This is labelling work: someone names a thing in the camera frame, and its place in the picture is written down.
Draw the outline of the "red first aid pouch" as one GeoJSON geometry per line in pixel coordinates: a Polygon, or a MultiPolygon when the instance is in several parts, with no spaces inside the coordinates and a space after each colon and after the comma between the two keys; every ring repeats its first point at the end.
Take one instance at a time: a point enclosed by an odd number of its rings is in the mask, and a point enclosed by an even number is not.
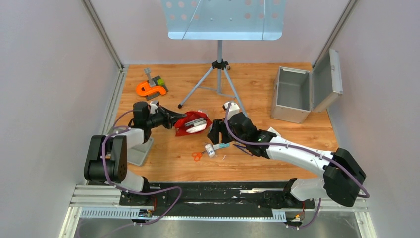
{"type": "Polygon", "coordinates": [[[208,114],[203,111],[186,112],[186,117],[181,118],[175,123],[175,136],[186,136],[204,131],[212,125],[208,114]]]}

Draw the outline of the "white gauze pad bag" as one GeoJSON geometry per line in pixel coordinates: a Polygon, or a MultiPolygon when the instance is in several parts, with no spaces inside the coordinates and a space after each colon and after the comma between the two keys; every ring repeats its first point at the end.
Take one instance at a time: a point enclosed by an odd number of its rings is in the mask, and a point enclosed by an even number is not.
{"type": "Polygon", "coordinates": [[[187,128],[186,129],[186,132],[189,133],[189,134],[198,133],[200,131],[205,130],[206,127],[207,127],[206,124],[195,125],[195,126],[192,126],[192,127],[187,128]]]}

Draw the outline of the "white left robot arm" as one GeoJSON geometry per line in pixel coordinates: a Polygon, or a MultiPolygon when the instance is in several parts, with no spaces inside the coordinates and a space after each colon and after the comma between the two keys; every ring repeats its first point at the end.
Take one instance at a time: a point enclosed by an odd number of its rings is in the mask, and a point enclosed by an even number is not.
{"type": "Polygon", "coordinates": [[[118,126],[106,135],[91,137],[84,165],[87,181],[103,182],[123,192],[132,193],[140,205],[152,198],[148,181],[128,170],[129,150],[147,143],[153,128],[172,129],[186,114],[173,112],[158,101],[140,101],[133,105],[133,117],[128,126],[118,126]]]}

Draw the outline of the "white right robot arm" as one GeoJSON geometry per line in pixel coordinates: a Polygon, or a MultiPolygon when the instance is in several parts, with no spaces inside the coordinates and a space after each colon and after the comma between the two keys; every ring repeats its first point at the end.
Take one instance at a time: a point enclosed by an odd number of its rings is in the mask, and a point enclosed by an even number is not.
{"type": "Polygon", "coordinates": [[[310,198],[327,197],[342,206],[352,207],[357,198],[370,197],[363,187],[365,172],[344,148],[333,152],[288,141],[273,128],[258,129],[243,113],[229,120],[215,119],[207,137],[214,144],[242,143],[254,156],[285,161],[316,174],[316,178],[290,180],[290,186],[283,192],[284,203],[289,207],[310,198]]]}

